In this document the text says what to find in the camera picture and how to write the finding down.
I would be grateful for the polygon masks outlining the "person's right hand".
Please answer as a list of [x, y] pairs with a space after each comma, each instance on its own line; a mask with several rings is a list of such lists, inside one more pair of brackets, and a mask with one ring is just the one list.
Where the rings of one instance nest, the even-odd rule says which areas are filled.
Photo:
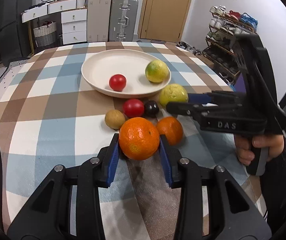
[[248, 140], [240, 135], [234, 135], [236, 155], [240, 163], [248, 166], [254, 160], [255, 154], [251, 147], [269, 148], [267, 161], [278, 157], [284, 149], [283, 135], [257, 135]]

